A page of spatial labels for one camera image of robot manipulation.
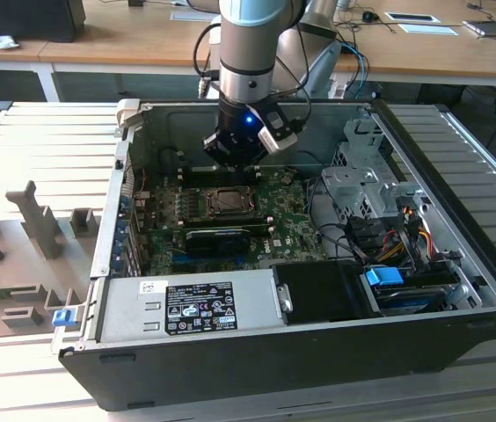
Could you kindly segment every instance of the gray floor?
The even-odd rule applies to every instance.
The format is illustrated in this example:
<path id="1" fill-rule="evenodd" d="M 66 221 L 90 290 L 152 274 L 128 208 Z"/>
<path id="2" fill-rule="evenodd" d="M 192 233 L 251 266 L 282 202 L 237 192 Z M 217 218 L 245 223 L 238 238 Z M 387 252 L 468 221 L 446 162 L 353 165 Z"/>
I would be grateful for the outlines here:
<path id="1" fill-rule="evenodd" d="M 126 92 L 119 94 L 113 75 L 62 73 L 59 76 L 66 101 L 118 101 L 122 98 L 190 99 L 197 95 L 195 76 L 124 75 Z M 380 91 L 390 103 L 413 104 L 419 94 L 417 84 L 368 84 L 362 98 L 369 92 Z M 0 71 L 0 100 L 44 101 L 39 79 L 32 72 Z M 486 144 L 496 128 L 494 100 L 496 90 L 469 87 L 452 112 L 483 143 Z M 490 146 L 496 154 L 496 136 Z"/>

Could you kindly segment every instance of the computer case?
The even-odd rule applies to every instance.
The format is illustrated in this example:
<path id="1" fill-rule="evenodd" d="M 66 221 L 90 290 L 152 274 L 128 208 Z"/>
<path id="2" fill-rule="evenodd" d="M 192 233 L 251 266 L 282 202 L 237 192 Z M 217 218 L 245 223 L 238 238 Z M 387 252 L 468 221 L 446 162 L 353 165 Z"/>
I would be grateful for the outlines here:
<path id="1" fill-rule="evenodd" d="M 85 18 L 82 0 L 0 0 L 0 35 L 72 42 Z"/>

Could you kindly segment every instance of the wooden desk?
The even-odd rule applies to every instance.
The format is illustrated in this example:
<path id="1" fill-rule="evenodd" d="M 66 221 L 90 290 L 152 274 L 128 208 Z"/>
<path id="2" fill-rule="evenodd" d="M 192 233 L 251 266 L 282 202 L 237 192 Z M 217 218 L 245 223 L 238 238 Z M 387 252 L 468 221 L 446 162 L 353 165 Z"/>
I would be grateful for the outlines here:
<path id="1" fill-rule="evenodd" d="M 42 62 L 191 68 L 193 45 L 207 26 L 205 22 L 170 20 L 173 7 L 164 4 L 129 8 L 126 1 L 84 0 L 84 7 L 84 33 L 73 43 L 49 42 L 40 52 Z M 201 58 L 207 55 L 207 40 L 200 48 Z"/>
<path id="2" fill-rule="evenodd" d="M 46 41 L 20 40 L 19 48 L 0 50 L 0 61 L 38 62 L 39 53 L 47 45 Z"/>
<path id="3" fill-rule="evenodd" d="M 434 25 L 462 25 L 464 20 L 486 20 L 480 11 L 467 9 L 465 0 L 360 0 L 364 7 L 373 7 L 385 23 L 397 23 L 385 16 L 386 11 L 424 13 L 436 16 L 441 23 Z M 484 2 L 486 10 L 496 17 L 496 2 Z M 340 12 L 337 20 L 361 22 L 362 9 Z M 440 78 L 461 77 L 467 83 L 470 79 L 496 81 L 496 39 L 480 38 L 467 27 L 454 27 L 455 35 L 427 35 L 405 33 L 399 26 L 391 25 L 391 33 L 385 25 L 361 25 L 356 36 L 360 51 L 370 63 L 372 80 L 422 82 L 426 76 Z M 346 40 L 352 34 L 340 27 Z M 354 72 L 355 59 L 339 60 L 338 72 Z"/>
<path id="4" fill-rule="evenodd" d="M 373 7 L 384 22 L 390 22 L 385 11 L 434 14 L 439 25 L 486 19 L 484 13 L 467 9 L 466 0 L 360 0 L 359 4 Z M 484 6 L 496 16 L 496 2 L 487 0 Z M 84 7 L 84 33 L 75 42 L 22 41 L 21 49 L 0 52 L 0 69 L 36 72 L 48 101 L 61 99 L 57 72 L 195 75 L 193 44 L 207 23 L 171 21 L 172 7 L 164 4 L 128 8 L 125 1 L 84 0 Z M 361 14 L 354 7 L 338 18 L 361 22 Z M 478 40 L 465 27 L 453 27 L 458 36 L 391 28 L 396 34 L 384 25 L 361 25 L 356 34 L 370 62 L 369 81 L 496 85 L 496 40 Z M 348 30 L 340 28 L 340 32 L 352 39 Z M 204 42 L 200 58 L 206 53 Z M 354 57 L 341 56 L 335 79 L 343 84 L 356 68 Z"/>

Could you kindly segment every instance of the green circuit board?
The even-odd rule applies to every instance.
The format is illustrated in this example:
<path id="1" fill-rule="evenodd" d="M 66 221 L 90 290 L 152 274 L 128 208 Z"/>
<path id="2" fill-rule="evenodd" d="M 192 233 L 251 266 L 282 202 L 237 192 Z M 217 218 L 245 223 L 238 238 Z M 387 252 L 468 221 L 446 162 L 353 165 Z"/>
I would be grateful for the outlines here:
<path id="1" fill-rule="evenodd" d="M 273 217 L 273 232 L 252 236 L 250 252 L 234 258 L 193 259 L 184 251 L 186 233 L 191 230 L 184 229 L 180 220 L 183 215 L 200 221 L 213 215 L 215 210 L 207 197 L 210 198 L 215 188 L 184 189 L 172 182 L 157 186 L 153 192 L 157 225 L 149 231 L 150 275 L 252 270 L 286 261 L 325 259 L 320 239 L 305 214 L 304 183 L 290 170 L 263 170 L 261 173 L 255 186 L 228 189 L 242 189 L 247 193 L 243 198 L 250 194 L 250 207 L 246 213 Z"/>

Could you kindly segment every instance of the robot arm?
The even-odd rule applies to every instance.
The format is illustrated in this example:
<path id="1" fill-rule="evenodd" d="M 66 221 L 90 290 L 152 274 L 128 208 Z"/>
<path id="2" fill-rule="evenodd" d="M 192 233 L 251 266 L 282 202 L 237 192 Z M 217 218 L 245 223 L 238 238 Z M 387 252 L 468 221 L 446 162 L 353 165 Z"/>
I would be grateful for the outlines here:
<path id="1" fill-rule="evenodd" d="M 300 119 L 289 120 L 270 94 L 280 34 L 296 25 L 306 0 L 220 0 L 219 116 L 204 149 L 217 163 L 242 170 L 296 142 Z"/>

